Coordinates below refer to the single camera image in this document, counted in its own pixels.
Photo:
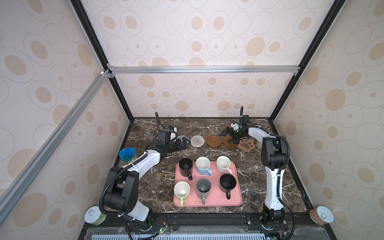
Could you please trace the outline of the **multicolour stitched white coaster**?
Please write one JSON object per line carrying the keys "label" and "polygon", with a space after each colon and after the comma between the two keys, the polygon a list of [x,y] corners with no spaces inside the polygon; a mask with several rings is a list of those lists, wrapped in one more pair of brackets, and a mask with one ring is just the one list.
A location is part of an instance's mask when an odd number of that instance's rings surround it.
{"label": "multicolour stitched white coaster", "polygon": [[205,139],[200,136],[200,135],[196,135],[196,136],[193,136],[191,138],[191,145],[194,147],[194,148],[200,148],[202,147],[203,145],[205,144]]}

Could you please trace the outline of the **pink white mug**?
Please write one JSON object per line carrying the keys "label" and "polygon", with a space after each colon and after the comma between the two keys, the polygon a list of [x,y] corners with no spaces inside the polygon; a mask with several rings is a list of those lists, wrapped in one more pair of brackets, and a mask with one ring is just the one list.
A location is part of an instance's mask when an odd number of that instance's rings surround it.
{"label": "pink white mug", "polygon": [[232,164],[231,160],[226,156],[220,156],[216,160],[217,171],[222,174],[233,174],[230,166]]}

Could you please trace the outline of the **brown paw shaped coaster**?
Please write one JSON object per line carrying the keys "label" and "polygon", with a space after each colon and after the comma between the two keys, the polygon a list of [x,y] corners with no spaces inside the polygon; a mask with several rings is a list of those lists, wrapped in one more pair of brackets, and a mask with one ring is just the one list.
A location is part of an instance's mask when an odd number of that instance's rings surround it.
{"label": "brown paw shaped coaster", "polygon": [[246,153],[249,153],[256,148],[256,145],[252,139],[241,139],[238,144],[238,148]]}

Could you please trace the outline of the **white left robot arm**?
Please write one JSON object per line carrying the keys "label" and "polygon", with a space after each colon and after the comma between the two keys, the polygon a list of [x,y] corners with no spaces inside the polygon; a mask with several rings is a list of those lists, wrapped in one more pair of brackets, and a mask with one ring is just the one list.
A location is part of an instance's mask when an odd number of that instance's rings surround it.
{"label": "white left robot arm", "polygon": [[112,167],[108,173],[98,207],[104,215],[136,221],[140,228],[150,229],[153,211],[139,201],[139,180],[168,154],[189,148],[191,141],[179,136],[175,128],[159,129],[157,136],[135,161],[124,167]]}

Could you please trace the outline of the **round brown wooden coaster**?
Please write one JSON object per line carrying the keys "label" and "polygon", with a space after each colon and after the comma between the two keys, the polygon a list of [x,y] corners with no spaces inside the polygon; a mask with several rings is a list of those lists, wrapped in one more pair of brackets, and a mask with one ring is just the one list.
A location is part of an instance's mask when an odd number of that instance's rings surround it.
{"label": "round brown wooden coaster", "polygon": [[234,149],[237,147],[237,144],[233,143],[232,137],[229,135],[227,135],[226,137],[223,137],[223,145],[230,149]]}

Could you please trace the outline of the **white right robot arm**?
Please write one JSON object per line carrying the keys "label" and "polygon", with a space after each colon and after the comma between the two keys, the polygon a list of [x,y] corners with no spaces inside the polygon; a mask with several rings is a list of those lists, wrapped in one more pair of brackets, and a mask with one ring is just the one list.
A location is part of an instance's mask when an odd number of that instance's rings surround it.
{"label": "white right robot arm", "polygon": [[265,228],[282,222],[285,210],[282,201],[283,176],[290,160],[290,146],[285,137],[273,134],[251,123],[248,115],[240,114],[238,122],[232,123],[220,133],[231,136],[229,143],[239,144],[241,139],[252,137],[262,144],[261,161],[267,174],[267,195],[263,204],[261,222]]}

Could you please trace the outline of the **light blue mug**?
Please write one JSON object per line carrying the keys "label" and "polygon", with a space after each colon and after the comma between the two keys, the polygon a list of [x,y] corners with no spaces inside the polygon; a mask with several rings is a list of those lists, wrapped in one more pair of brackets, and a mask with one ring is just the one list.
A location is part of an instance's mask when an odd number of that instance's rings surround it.
{"label": "light blue mug", "polygon": [[211,176],[213,172],[210,170],[211,162],[207,157],[199,157],[196,160],[197,171],[200,175]]}

